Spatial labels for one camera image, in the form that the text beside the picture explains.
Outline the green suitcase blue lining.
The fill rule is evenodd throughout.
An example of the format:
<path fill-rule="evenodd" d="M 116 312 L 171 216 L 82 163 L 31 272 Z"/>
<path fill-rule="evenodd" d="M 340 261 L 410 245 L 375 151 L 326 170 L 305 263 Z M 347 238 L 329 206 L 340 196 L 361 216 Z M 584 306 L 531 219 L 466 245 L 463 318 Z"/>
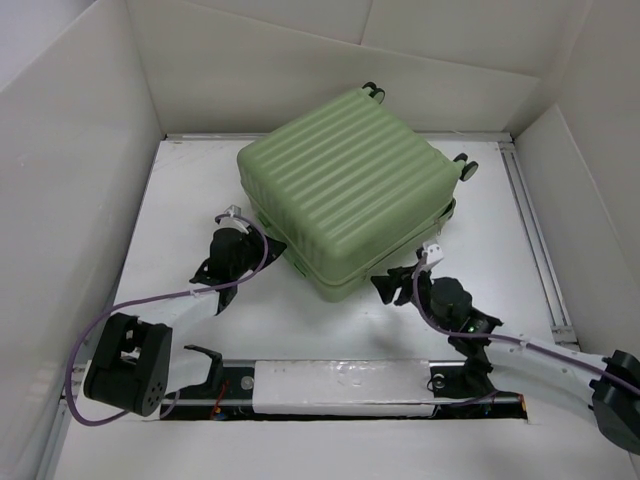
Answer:
<path fill-rule="evenodd" d="M 440 233 L 456 186 L 478 164 L 448 158 L 367 82 L 237 154 L 241 186 L 267 235 L 320 297 L 340 302 L 390 261 Z"/>

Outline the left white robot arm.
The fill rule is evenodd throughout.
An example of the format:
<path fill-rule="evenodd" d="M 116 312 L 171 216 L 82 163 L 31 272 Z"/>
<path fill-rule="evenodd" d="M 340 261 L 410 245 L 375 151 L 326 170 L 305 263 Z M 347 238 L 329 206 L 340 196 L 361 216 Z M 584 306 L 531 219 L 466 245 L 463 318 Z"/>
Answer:
<path fill-rule="evenodd" d="M 214 232 L 209 257 L 190 282 L 222 286 L 216 310 L 221 313 L 237 295 L 237 281 L 269 266 L 286 248 L 251 226 L 222 227 Z M 111 315 L 85 378 L 84 395 L 126 413 L 151 415 L 168 392 L 172 336 L 165 324 L 149 324 L 125 313 Z"/>

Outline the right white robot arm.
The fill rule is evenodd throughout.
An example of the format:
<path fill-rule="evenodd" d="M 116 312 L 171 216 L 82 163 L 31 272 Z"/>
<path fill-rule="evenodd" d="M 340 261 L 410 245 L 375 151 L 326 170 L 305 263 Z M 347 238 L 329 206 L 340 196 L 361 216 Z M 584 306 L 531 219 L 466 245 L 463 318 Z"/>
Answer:
<path fill-rule="evenodd" d="M 384 304 L 412 304 L 465 358 L 462 381 L 474 395 L 495 391 L 536 398 L 573 413 L 617 447 L 639 452 L 639 361 L 621 350 L 586 354 L 526 335 L 473 305 L 455 278 L 399 267 L 371 279 Z"/>

